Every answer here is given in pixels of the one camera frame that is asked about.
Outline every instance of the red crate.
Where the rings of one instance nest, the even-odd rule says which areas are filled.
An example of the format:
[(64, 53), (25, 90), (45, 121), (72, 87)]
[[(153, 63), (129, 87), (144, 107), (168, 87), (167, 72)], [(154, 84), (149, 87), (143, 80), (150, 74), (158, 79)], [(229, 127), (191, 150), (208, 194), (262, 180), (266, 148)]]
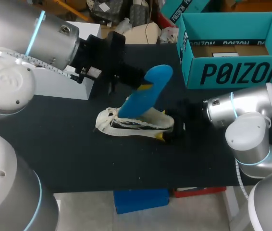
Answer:
[(174, 196), (176, 198), (181, 197), (188, 197), (188, 196), (199, 196), (199, 195), (206, 195), (206, 194), (213, 194), (213, 193), (219, 193), (226, 191), (227, 187), (210, 187), (202, 190), (196, 190), (196, 191), (177, 191), (173, 189)]

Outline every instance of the black tablecloth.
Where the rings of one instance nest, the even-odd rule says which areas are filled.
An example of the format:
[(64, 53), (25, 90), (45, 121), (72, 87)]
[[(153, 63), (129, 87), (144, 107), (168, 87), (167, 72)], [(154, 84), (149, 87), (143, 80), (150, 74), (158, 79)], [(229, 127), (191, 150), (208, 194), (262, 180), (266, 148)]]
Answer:
[[(175, 44), (131, 45), (125, 60), (145, 70), (158, 64), (174, 69), (157, 102), (160, 109), (181, 98), (198, 101), (231, 91), (186, 90)], [(89, 101), (35, 96), (25, 110), (0, 121), (0, 135), (55, 193), (238, 185), (224, 130), (210, 128), (192, 143), (186, 138), (172, 145), (93, 131), (97, 114), (120, 106), (130, 92), (119, 85), (111, 97)], [(257, 180), (243, 176), (243, 182)]]

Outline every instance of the white cable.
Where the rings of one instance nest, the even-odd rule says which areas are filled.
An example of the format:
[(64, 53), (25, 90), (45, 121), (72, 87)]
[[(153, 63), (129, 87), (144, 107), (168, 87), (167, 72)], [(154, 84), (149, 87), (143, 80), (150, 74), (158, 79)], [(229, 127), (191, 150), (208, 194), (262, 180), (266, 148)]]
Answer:
[(272, 126), (272, 121), (271, 121), (271, 119), (268, 118), (266, 115), (263, 116), (263, 117), (264, 117), (264, 119), (266, 119), (266, 120), (269, 122), (268, 126), (269, 126), (269, 128), (271, 128), (271, 126)]
[(24, 64), (27, 64), (26, 62), (28, 62), (28, 64), (30, 64), (32, 68), (38, 68), (38, 67), (35, 67), (36, 65), (38, 65), (38, 66), (41, 66), (41, 68), (59, 73), (60, 75), (65, 76), (67, 78), (71, 78), (71, 75), (79, 76), (77, 73), (71, 73), (70, 71), (69, 72), (62, 71), (62, 70), (60, 70), (50, 64), (47, 64), (39, 59), (33, 58), (28, 55), (20, 54), (20, 53), (14, 52), (14, 51), (10, 51), (10, 50), (9, 51), (0, 51), (0, 57), (7, 58), (7, 59), (11, 59), (13, 57), (13, 61), (16, 62), (17, 64), (24, 65)]
[(245, 189), (245, 187), (243, 185), (243, 182), (242, 182), (242, 179), (241, 179), (241, 173), (240, 173), (240, 166), (238, 165), (237, 160), (235, 160), (235, 168), (236, 168), (237, 180), (238, 180), (238, 183), (239, 183), (240, 188), (242, 190), (242, 193), (244, 194), (244, 196), (248, 200), (249, 196), (248, 196), (248, 194), (246, 192), (246, 189)]

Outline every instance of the white robot joint cap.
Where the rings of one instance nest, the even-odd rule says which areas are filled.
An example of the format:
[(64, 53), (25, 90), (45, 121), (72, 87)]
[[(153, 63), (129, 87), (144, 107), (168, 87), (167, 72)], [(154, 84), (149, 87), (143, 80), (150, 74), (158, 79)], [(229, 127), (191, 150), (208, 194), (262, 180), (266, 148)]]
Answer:
[(239, 116), (226, 130), (228, 145), (238, 151), (257, 147), (264, 139), (267, 121), (259, 112)]
[(0, 57), (0, 114), (24, 108), (35, 93), (33, 71)]

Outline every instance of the white sneaker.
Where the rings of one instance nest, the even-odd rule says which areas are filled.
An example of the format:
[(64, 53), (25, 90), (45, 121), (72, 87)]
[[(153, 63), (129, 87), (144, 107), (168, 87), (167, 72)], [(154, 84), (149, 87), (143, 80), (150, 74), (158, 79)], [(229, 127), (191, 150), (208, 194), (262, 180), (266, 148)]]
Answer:
[(111, 136), (147, 136), (161, 139), (164, 132), (172, 132), (174, 119), (150, 108), (138, 119), (118, 118), (119, 108), (107, 108), (100, 112), (96, 128)]

